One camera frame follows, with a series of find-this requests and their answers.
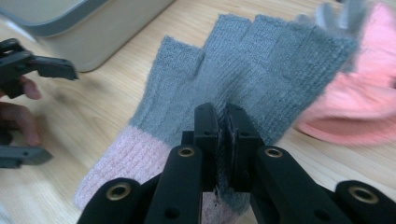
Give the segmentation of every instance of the gray plastic container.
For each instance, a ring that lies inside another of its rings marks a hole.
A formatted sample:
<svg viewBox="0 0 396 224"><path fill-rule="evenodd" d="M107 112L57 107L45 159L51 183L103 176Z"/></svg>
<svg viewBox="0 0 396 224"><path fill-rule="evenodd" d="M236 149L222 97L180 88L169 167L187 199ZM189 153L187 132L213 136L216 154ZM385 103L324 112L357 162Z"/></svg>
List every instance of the gray plastic container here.
<svg viewBox="0 0 396 224"><path fill-rule="evenodd" d="M1 0L0 14L79 72L105 62L174 0Z"/></svg>

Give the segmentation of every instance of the finger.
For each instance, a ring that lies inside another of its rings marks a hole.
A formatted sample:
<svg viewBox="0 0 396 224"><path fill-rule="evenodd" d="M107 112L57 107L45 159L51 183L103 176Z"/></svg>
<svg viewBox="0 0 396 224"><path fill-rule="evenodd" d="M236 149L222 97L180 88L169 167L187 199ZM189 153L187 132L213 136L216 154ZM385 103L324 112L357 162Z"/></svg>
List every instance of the finger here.
<svg viewBox="0 0 396 224"><path fill-rule="evenodd" d="M365 14L364 0L346 0L340 12L339 26L356 36L364 23Z"/></svg>
<svg viewBox="0 0 396 224"><path fill-rule="evenodd" d="M37 88L37 85L27 77L20 77L20 82L23 85L23 92L26 94L27 97L30 99L40 99L41 93Z"/></svg>
<svg viewBox="0 0 396 224"><path fill-rule="evenodd" d="M332 6L330 6L328 3L323 3L317 7L317 10L315 11L315 19L319 27L330 33L336 31L336 18L332 12Z"/></svg>
<svg viewBox="0 0 396 224"><path fill-rule="evenodd" d="M40 145L40 135L35 118L25 106L0 103L0 120L5 121L5 124L15 122L28 145Z"/></svg>

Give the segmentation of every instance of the knitted fabric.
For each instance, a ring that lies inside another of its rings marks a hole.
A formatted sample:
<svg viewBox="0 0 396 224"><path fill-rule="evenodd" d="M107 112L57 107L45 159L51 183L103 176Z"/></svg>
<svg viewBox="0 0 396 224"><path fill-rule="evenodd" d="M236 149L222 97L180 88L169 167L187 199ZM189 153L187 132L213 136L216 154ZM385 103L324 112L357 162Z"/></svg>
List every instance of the knitted fabric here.
<svg viewBox="0 0 396 224"><path fill-rule="evenodd" d="M344 146L396 140L396 22L386 5L373 5L361 35L356 72L337 75L297 120L300 132Z"/></svg>
<svg viewBox="0 0 396 224"><path fill-rule="evenodd" d="M83 208L110 179L145 182L160 173L181 133L192 130L193 109L202 103L212 103L220 122L226 103L242 106L263 140L275 143L355 47L354 41L317 27L266 16L257 16L252 25L220 16L204 50L166 37L142 102L82 180L76 205ZM204 195L204 223L233 223L248 208L247 195L233 193L221 180L219 198Z"/></svg>
<svg viewBox="0 0 396 224"><path fill-rule="evenodd" d="M342 4L338 15L333 12L329 3L322 3L315 10L315 18L311 19L301 14L295 20L301 23L315 23L333 35L360 40L361 27L366 15L366 3L364 0L346 0L342 1ZM341 71L353 71L354 61L354 55L352 55L343 65Z"/></svg>

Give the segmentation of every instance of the light wood surface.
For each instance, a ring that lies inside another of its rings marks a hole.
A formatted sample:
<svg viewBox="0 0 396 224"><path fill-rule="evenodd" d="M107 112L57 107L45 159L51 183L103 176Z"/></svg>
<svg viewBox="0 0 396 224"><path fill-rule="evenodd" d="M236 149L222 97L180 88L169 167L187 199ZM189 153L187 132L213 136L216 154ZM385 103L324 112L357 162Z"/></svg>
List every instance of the light wood surface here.
<svg viewBox="0 0 396 224"><path fill-rule="evenodd" d="M311 14L321 2L324 1L177 0L100 68L80 74L80 80L70 82L30 74L28 77L35 80L43 98L32 101L22 96L12 102L33 111L42 146L54 158L40 166L0 170L0 203L17 224L76 223L80 211L72 204L75 189L134 114L165 35L201 47L221 13L252 20L262 13L292 20L299 13ZM396 2L386 2L395 12ZM1 40L17 37L36 55L49 55L3 23L0 37ZM14 135L13 144L23 145L21 135ZM337 182L357 179L396 201L396 143L339 147L289 130L279 145L328 189L334 189ZM256 221L249 211L239 222Z"/></svg>

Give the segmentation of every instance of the gray knitted glove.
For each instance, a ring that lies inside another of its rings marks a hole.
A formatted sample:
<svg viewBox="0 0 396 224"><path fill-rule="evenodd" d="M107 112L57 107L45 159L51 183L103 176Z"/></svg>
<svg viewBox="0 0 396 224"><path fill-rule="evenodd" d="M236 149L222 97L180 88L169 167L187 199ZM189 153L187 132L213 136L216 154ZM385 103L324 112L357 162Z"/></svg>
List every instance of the gray knitted glove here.
<svg viewBox="0 0 396 224"><path fill-rule="evenodd" d="M298 15L296 21L300 23L314 23L333 35L352 37L359 41L361 27L366 15L364 0L345 0L339 15L335 15L329 3L320 4L315 11L315 18ZM342 67L342 72L353 70L353 57Z"/></svg>

